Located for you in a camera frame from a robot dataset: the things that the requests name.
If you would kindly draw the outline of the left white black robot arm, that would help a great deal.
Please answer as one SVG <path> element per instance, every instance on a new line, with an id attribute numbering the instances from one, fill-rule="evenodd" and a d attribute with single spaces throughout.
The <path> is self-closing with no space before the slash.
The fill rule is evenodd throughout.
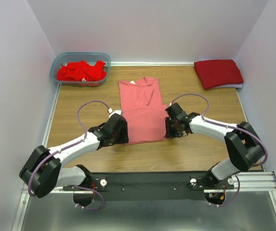
<path id="1" fill-rule="evenodd" d="M 66 165 L 84 154 L 128 142 L 127 121 L 121 110 L 115 110 L 107 122 L 90 128 L 87 134 L 49 149 L 42 145 L 36 147 L 22 167 L 19 178 L 38 198 L 45 197 L 56 187 L 67 185 L 85 190 L 91 182 L 89 171 L 84 167 L 67 168 Z"/>

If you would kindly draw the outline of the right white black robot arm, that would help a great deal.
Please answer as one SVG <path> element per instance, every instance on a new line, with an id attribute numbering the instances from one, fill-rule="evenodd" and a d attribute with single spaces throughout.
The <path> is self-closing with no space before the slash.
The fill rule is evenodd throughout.
<path id="1" fill-rule="evenodd" d="M 212 166 L 193 186 L 215 189 L 222 182 L 239 172 L 247 172 L 258 161 L 267 157 L 262 141 L 248 122 L 223 123 L 208 119 L 203 114 L 187 114 L 178 103 L 165 109 L 167 139 L 180 138 L 189 134 L 200 134 L 223 142 L 228 157 Z"/>

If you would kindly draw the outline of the pink t-shirt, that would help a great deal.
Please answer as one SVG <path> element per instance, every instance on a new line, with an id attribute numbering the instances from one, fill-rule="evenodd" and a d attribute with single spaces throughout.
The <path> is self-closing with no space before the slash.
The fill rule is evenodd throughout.
<path id="1" fill-rule="evenodd" d="M 165 140 L 167 106 L 162 102 L 159 80 L 143 77 L 119 82 L 120 104 L 128 123 L 128 145 Z"/>

